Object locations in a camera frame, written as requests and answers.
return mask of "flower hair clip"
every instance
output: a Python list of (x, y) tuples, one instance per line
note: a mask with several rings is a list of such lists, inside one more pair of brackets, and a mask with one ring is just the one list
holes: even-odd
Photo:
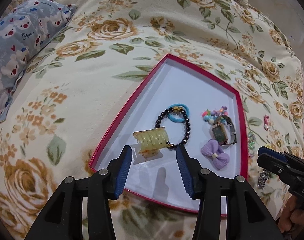
[[(226, 115), (228, 116), (228, 111), (227, 111), (227, 107), (226, 106), (222, 106), (221, 109), (219, 111), (213, 110), (210, 111), (209, 109), (207, 109), (203, 114), (203, 120), (208, 122), (209, 124), (213, 124), (214, 121), (219, 118), (222, 115)], [(224, 118), (221, 119), (222, 123), (225, 123), (226, 120)]]

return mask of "sparkly hair accessory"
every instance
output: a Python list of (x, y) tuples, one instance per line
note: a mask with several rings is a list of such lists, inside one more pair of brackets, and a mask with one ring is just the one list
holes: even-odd
[(213, 165), (218, 170), (225, 167), (230, 161), (230, 156), (223, 151), (217, 140), (209, 140), (201, 148), (201, 153), (204, 156), (211, 157), (213, 159)]
[[(219, 111), (216, 111), (216, 110), (213, 110), (212, 112), (207, 109), (203, 114), (202, 114), (202, 117), (203, 117), (203, 120), (208, 122), (209, 124), (213, 124), (214, 121), (217, 119), (217, 118), (220, 118), (221, 115), (226, 115), (228, 116), (228, 111), (227, 111), (227, 107), (226, 106), (222, 106), (221, 109)], [(224, 118), (222, 118), (221, 120), (221, 123), (225, 123), (226, 120)]]

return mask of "pillow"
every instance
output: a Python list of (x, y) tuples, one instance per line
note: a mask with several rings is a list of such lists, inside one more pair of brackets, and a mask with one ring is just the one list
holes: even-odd
[(60, 32), (75, 9), (53, 0), (27, 0), (0, 20), (0, 122), (27, 61)]

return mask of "finger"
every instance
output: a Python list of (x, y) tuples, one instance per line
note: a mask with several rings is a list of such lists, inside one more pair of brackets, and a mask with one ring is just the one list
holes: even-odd
[(294, 210), (290, 219), (294, 224), (304, 226), (304, 211), (301, 209)]

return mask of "cream fabric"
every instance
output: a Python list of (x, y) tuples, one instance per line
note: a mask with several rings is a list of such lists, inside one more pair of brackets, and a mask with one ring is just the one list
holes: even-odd
[[(78, 10), (65, 32), (29, 63), (0, 124), (0, 217), (16, 239), (25, 237), (66, 176), (91, 174), (96, 145), (166, 53), (240, 92), (256, 150), (269, 144), (304, 158), (300, 61), (255, 8), (234, 0), (57, 1), (76, 3)], [(261, 171), (256, 156), (249, 159), (248, 181), (277, 217), (289, 197), (287, 186), (272, 176), (259, 190)], [(117, 239), (192, 238), (195, 215), (129, 193), (110, 207)], [(86, 232), (86, 212), (83, 225)]]

